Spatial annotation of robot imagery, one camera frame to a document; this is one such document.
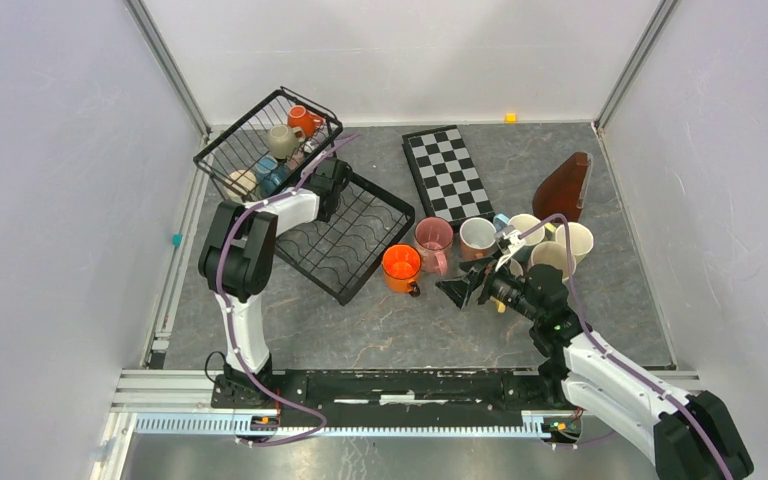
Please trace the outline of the orange cup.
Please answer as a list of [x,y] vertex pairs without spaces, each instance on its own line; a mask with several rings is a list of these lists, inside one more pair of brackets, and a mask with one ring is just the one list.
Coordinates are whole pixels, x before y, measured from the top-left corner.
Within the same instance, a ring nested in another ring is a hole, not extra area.
[[395,244],[387,248],[381,260],[387,286],[396,293],[411,297],[421,295],[418,283],[421,273],[421,257],[418,251],[407,244]]

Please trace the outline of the light blue mug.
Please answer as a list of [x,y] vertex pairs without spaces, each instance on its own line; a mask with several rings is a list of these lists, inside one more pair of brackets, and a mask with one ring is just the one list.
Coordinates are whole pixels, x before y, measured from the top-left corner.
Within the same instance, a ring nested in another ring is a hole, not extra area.
[[497,231],[496,239],[500,251],[506,254],[512,246],[520,245],[512,259],[527,263],[533,249],[546,239],[545,227],[538,227],[540,222],[540,219],[528,213],[512,217],[497,214],[492,223]]

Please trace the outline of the pink floral mug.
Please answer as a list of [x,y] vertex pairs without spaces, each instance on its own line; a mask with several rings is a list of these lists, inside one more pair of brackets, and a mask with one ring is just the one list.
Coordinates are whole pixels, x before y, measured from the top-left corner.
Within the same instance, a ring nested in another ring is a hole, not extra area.
[[414,230],[414,243],[422,270],[445,277],[449,271],[448,256],[453,242],[454,231],[446,220],[439,217],[421,220]]

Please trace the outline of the yellow cup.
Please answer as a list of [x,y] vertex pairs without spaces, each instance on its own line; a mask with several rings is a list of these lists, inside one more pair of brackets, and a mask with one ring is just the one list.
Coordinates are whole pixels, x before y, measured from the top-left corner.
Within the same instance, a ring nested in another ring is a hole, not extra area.
[[516,260],[511,260],[493,277],[490,298],[495,302],[498,313],[504,313],[511,302],[511,298],[518,295],[523,274],[524,270],[521,264]]

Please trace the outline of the yellow mug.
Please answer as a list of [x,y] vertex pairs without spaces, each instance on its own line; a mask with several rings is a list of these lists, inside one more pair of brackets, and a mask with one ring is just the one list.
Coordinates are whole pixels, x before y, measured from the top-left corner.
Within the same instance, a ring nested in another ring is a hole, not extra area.
[[576,264],[580,264],[594,247],[592,232],[578,222],[549,223],[547,230],[554,242],[561,246],[569,246]]

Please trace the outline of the salmon pink mug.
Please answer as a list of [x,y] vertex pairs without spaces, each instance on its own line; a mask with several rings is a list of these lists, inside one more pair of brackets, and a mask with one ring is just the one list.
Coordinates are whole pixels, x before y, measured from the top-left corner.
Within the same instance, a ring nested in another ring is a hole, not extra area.
[[491,256],[496,249],[496,229],[490,220],[470,218],[459,229],[460,252],[463,261],[474,261]]

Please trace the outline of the tan tall cup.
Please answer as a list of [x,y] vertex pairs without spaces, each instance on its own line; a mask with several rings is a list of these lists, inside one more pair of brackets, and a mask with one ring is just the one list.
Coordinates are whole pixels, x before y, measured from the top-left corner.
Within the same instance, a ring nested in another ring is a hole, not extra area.
[[566,247],[554,241],[542,242],[531,251],[527,269],[531,270],[538,265],[547,265],[559,270],[562,282],[567,284],[569,278],[575,273],[577,263],[574,257],[568,256]]

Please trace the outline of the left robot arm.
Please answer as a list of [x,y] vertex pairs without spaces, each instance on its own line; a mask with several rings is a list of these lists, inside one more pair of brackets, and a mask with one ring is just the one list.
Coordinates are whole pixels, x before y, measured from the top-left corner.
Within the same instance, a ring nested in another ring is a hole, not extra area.
[[198,270],[215,294],[227,340],[223,377],[250,407],[266,405],[274,381],[262,318],[262,292],[273,270],[280,235],[315,220],[328,220],[353,177],[335,157],[305,170],[299,186],[256,202],[224,200],[217,208],[199,257]]

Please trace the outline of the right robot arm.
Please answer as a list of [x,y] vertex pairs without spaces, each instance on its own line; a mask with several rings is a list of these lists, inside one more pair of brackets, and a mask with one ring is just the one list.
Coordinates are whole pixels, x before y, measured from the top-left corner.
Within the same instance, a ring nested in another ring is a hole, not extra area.
[[634,445],[661,479],[745,479],[755,465],[724,401],[691,393],[622,355],[569,304],[560,269],[537,265],[515,276],[491,258],[437,282],[453,303],[494,300],[528,320],[546,360],[537,392],[551,408],[568,403],[595,415]]

